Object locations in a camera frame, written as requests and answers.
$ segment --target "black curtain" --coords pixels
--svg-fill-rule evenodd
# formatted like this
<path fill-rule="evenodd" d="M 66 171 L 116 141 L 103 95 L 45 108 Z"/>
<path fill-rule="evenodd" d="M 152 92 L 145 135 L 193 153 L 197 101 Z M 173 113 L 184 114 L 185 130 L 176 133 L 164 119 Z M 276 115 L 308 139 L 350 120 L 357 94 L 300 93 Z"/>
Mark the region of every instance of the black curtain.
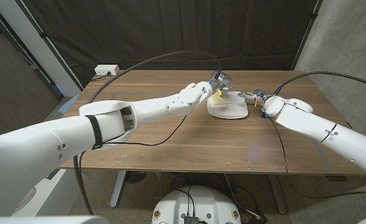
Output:
<path fill-rule="evenodd" d="M 224 70 L 289 70 L 317 0 L 24 0 L 82 85 L 98 64 L 128 68 L 177 50 L 220 58 Z M 142 69 L 215 70 L 198 55 Z"/>

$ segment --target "electrical outlet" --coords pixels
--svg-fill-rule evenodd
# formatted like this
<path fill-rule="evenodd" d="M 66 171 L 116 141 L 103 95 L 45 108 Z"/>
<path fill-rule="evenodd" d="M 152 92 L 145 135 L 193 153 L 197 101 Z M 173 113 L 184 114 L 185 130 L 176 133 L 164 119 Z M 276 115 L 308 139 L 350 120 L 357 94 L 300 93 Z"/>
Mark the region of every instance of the electrical outlet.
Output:
<path fill-rule="evenodd" d="M 108 72 L 116 75 L 120 71 L 120 67 L 118 65 L 97 65 L 95 71 L 96 75 L 107 75 Z"/>

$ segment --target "white plate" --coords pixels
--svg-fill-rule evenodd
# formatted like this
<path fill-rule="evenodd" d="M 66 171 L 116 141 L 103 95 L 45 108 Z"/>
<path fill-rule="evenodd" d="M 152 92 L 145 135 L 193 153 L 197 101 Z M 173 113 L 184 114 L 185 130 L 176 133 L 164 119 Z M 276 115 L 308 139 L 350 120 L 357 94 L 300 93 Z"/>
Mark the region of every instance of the white plate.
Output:
<path fill-rule="evenodd" d="M 208 100 L 208 112 L 217 118 L 238 119 L 248 116 L 248 107 L 245 100 L 239 97 L 239 91 L 228 91 L 232 103 L 226 105 L 213 106 Z"/>

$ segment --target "gray table leg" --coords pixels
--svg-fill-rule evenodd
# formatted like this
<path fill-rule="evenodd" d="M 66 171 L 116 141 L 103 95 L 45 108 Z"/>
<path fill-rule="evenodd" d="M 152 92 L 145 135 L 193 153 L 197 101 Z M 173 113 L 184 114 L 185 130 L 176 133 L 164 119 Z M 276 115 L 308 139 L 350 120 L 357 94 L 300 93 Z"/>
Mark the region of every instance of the gray table leg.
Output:
<path fill-rule="evenodd" d="M 268 175 L 271 189 L 273 190 L 274 198 L 276 199 L 277 209 L 280 214 L 287 214 L 287 208 L 285 206 L 283 192 L 281 191 L 280 182 L 277 175 Z"/>
<path fill-rule="evenodd" d="M 126 170 L 118 171 L 118 176 L 116 177 L 113 195 L 111 196 L 111 201 L 110 201 L 111 208 L 116 208 L 120 202 L 122 190 L 125 185 L 125 175 L 126 175 Z"/>

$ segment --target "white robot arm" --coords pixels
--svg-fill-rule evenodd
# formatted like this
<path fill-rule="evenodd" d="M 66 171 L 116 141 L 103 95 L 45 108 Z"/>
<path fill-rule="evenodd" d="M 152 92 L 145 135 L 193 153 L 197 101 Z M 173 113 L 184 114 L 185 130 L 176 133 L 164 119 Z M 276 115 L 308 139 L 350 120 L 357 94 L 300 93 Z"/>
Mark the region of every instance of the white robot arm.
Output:
<path fill-rule="evenodd" d="M 265 112 L 284 127 L 304 134 L 366 171 L 366 136 L 312 114 L 313 108 L 298 99 L 272 96 Z"/>
<path fill-rule="evenodd" d="M 99 101 L 80 108 L 80 116 L 35 124 L 0 135 L 0 216 L 11 215 L 31 187 L 66 160 L 103 142 L 125 142 L 141 125 L 168 115 L 187 115 L 218 88 L 224 75 L 191 83 L 172 96 L 150 100 Z"/>

